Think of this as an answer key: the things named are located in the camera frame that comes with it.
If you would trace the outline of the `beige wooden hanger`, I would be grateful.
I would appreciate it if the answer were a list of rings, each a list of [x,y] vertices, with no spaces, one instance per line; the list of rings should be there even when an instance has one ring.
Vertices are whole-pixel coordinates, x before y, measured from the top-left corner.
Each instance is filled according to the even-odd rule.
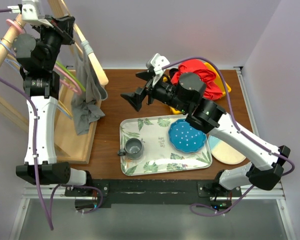
[[[55,13],[58,10],[59,11],[58,15],[63,16],[64,15],[63,8],[64,8],[66,10],[66,13],[68,15],[71,15],[66,3],[63,0],[53,0],[53,3],[55,4],[55,6],[52,7],[52,3],[50,3],[50,7]],[[87,54],[89,62],[99,80],[99,83],[103,87],[105,87],[109,83],[109,80],[108,80],[108,77],[106,76],[106,73],[104,72],[99,60],[97,59],[97,57],[95,55],[94,50],[92,49],[88,40],[85,38],[84,34],[82,33],[81,29],[79,28],[79,26],[76,23],[74,23],[73,30],[77,33],[77,35],[79,37],[79,42],[81,43],[83,50],[81,50],[81,48],[79,47],[79,45],[76,41],[74,42],[75,48],[82,55],[84,55],[84,53]],[[72,53],[73,56],[74,56],[75,48],[72,46],[69,47],[70,52]]]

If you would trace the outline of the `green hanger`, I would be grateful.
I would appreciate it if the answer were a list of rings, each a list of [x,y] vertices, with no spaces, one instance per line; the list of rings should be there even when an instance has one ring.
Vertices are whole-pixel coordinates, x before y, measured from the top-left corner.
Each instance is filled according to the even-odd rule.
[[[68,79],[70,80],[73,80],[74,82],[76,82],[77,83],[77,85],[80,87],[80,89],[82,90],[82,91],[86,91],[86,88],[81,84],[81,82],[64,66],[64,65],[62,65],[59,61],[56,61],[56,63],[55,63],[55,68],[56,67],[59,67],[60,68],[60,71],[63,71],[63,72],[65,72],[67,75],[68,75]]]

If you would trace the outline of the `grey tank top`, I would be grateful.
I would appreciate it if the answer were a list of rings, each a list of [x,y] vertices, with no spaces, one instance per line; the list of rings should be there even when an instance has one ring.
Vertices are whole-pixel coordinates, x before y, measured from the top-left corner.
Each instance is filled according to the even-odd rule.
[[[82,94],[75,94],[71,100],[74,128],[78,136],[87,134],[90,124],[105,116],[96,103],[108,98],[108,93],[101,85],[88,57],[88,54],[94,52],[93,49],[87,40],[84,40],[81,45],[83,56],[80,56],[77,50],[75,51],[75,73],[85,91]]]

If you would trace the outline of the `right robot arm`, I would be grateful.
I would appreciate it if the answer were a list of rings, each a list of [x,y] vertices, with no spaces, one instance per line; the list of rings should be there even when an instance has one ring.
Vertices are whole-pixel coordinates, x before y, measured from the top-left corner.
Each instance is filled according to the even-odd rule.
[[[240,126],[223,107],[204,98],[206,84],[197,74],[183,73],[177,85],[155,82],[148,71],[137,73],[137,77],[149,79],[135,92],[121,94],[136,111],[145,98],[149,105],[158,100],[186,115],[191,127],[222,140],[250,160],[249,164],[217,174],[212,185],[217,196],[223,197],[230,190],[249,184],[270,191],[281,180],[290,149],[265,142]]]

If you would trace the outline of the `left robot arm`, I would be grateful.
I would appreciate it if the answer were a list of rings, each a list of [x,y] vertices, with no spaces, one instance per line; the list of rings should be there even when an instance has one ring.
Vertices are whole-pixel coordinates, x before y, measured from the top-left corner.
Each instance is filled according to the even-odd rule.
[[[73,185],[82,196],[89,196],[94,190],[89,173],[72,168],[68,162],[57,162],[54,144],[60,90],[60,76],[54,66],[61,46],[74,44],[74,23],[73,16],[47,15],[45,22],[32,25],[39,38],[23,33],[13,40],[29,116],[27,152],[24,163],[15,171],[33,185]]]

